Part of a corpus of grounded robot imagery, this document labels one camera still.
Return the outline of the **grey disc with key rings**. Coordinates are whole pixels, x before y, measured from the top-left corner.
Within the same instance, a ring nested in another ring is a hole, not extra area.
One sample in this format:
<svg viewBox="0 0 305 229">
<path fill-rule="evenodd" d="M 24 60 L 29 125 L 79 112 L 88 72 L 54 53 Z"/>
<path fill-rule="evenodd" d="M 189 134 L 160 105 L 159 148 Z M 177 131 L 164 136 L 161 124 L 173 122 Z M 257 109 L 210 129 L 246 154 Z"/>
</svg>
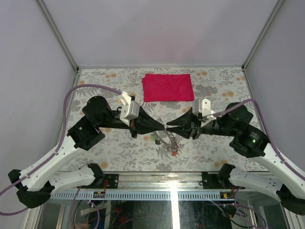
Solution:
<svg viewBox="0 0 305 229">
<path fill-rule="evenodd" d="M 171 133 L 166 131 L 166 125 L 162 121 L 161 118 L 157 118 L 157 121 L 161 124 L 164 124 L 165 129 L 163 131 L 155 131 L 150 135 L 155 135 L 156 139 L 152 139 L 156 145 L 161 146 L 167 153 L 172 156 L 173 151 L 177 151 L 179 153 L 179 143 L 175 136 Z"/>
</svg>

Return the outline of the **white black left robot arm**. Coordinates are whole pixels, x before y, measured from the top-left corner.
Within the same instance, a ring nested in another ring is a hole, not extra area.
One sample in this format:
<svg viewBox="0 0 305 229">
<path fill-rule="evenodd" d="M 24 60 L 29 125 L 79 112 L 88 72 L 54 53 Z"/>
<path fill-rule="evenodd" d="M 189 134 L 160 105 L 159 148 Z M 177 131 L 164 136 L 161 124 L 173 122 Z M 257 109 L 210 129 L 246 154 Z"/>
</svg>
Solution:
<svg viewBox="0 0 305 229">
<path fill-rule="evenodd" d="M 72 126 L 58 145 L 24 170 L 14 169 L 8 176 L 17 188 L 19 201 L 36 208 L 52 195 L 74 187 L 105 187 L 105 174 L 96 163 L 59 174 L 67 163 L 89 151 L 105 138 L 101 128 L 129 130 L 132 137 L 164 130 L 164 125 L 150 117 L 134 98 L 120 97 L 121 107 L 112 110 L 102 96 L 92 97 L 83 108 L 84 116 Z"/>
</svg>

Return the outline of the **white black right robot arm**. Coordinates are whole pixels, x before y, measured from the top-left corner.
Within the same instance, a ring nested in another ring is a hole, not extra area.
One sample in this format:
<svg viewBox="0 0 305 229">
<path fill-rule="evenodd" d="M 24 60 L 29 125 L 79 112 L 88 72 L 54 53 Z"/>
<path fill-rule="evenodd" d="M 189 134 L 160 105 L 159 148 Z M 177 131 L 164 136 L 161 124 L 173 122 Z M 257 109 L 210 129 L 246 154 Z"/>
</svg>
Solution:
<svg viewBox="0 0 305 229">
<path fill-rule="evenodd" d="M 243 102 L 230 103 L 223 112 L 214 113 L 199 105 L 201 100 L 182 116 L 167 123 L 167 131 L 186 139 L 200 135 L 230 136 L 229 146 L 272 173 L 272 178 L 254 175 L 225 163 L 217 174 L 222 188 L 244 187 L 272 197 L 287 210 L 305 214 L 305 173 L 281 154 L 268 135 L 250 125 L 253 114 Z"/>
</svg>

